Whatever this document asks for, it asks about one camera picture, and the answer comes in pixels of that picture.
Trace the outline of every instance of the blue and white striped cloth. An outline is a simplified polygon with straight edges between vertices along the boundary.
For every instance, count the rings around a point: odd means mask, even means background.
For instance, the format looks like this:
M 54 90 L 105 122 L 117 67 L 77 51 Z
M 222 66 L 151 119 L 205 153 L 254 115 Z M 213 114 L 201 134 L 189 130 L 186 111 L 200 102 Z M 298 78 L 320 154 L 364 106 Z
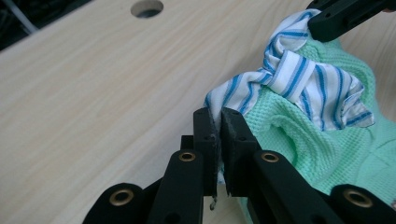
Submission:
M 270 38 L 263 67 L 234 77 L 206 96 L 205 106 L 218 127 L 222 107 L 245 115 L 256 104 L 262 86 L 296 104 L 322 131 L 374 124 L 373 114 L 360 101 L 364 86 L 358 79 L 294 53 L 306 43 L 307 23 L 317 14 L 318 10 L 308 9 L 287 17 Z

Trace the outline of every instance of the textured towel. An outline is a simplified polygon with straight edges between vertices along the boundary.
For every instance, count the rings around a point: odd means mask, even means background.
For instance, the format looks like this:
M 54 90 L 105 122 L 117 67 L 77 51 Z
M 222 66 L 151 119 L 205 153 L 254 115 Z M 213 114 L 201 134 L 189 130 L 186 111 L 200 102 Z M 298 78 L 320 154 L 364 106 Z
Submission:
M 320 43 L 308 37 L 295 53 L 353 74 L 365 87 L 361 101 L 375 115 L 375 125 L 321 132 L 301 109 L 263 87 L 245 115 L 251 131 L 262 148 L 283 154 L 314 188 L 330 193 L 335 185 L 352 184 L 391 205 L 396 199 L 396 123 L 379 111 L 372 70 L 344 52 L 338 40 Z M 248 217 L 246 202 L 241 199 Z
M 307 22 L 318 10 L 286 18 L 271 36 L 262 68 L 225 82 L 205 98 L 219 127 L 223 106 L 246 113 L 256 104 L 263 86 L 295 103 L 321 130 L 367 127 L 373 114 L 361 102 L 364 86 L 353 73 L 295 53 L 308 39 Z

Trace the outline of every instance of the mint green fabric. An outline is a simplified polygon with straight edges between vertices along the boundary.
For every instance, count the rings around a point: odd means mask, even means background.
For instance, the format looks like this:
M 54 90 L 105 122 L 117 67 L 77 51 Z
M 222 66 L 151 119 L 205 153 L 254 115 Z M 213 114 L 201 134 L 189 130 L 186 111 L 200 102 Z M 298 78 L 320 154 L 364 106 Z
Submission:
M 375 114 L 375 125 L 322 132 L 296 105 L 264 87 L 245 115 L 251 131 L 263 149 L 283 154 L 314 188 L 329 194 L 335 185 L 352 184 L 390 205 L 396 199 L 396 123 L 379 111 L 372 70 L 343 51 L 338 40 L 308 39 L 297 53 L 357 77 L 365 86 L 361 100 Z

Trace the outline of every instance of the metal grommet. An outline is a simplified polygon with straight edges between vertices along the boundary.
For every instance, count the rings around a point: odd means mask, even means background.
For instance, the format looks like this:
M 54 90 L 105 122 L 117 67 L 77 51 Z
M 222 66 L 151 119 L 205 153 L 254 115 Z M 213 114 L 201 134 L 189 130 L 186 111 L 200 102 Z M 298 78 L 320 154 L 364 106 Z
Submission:
M 110 203 L 114 206 L 122 206 L 127 204 L 134 197 L 134 193 L 130 189 L 119 189 L 110 196 Z
M 373 201 L 369 197 L 354 189 L 344 190 L 344 197 L 359 207 L 369 208 L 373 206 Z
M 262 153 L 262 159 L 268 162 L 277 162 L 279 161 L 279 157 L 276 154 L 270 152 Z
M 193 161 L 195 160 L 195 154 L 191 153 L 191 152 L 183 152 L 181 153 L 178 158 L 181 161 Z

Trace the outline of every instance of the wooden table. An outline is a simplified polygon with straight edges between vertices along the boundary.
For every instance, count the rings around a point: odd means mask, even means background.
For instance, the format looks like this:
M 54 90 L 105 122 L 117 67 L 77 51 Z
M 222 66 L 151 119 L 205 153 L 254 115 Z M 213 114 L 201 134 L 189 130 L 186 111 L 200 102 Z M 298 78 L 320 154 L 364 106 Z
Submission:
M 256 70 L 269 35 L 310 1 L 96 0 L 0 54 L 0 223 L 80 223 L 108 187 L 163 175 L 205 94 Z M 396 13 L 342 37 L 396 120 Z M 241 223 L 233 198 L 204 223 Z

